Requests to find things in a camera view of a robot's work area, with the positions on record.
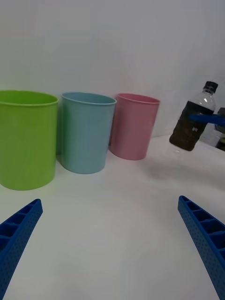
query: plastic bottle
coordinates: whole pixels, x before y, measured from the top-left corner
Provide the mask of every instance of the plastic bottle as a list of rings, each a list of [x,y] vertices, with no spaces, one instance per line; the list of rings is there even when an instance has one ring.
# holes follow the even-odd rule
[[[207,123],[191,121],[189,115],[212,115],[216,106],[212,95],[216,92],[217,87],[217,83],[207,81],[203,91],[187,102],[170,137],[171,144],[187,151],[194,149]]]

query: bottle cap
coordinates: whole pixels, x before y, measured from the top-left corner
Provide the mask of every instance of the bottle cap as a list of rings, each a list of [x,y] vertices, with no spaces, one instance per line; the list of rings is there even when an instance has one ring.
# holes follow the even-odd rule
[[[204,90],[210,90],[211,92],[215,93],[217,90],[218,84],[213,81],[207,81]]]

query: white table surface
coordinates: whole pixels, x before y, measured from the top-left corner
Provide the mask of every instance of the white table surface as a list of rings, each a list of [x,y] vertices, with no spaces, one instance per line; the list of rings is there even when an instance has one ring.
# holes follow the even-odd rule
[[[4,300],[217,300],[180,195],[225,223],[225,153],[201,142],[176,153],[163,136],[143,161],[108,152],[96,174],[57,162],[45,187],[0,186],[0,223],[36,198],[44,210]]]

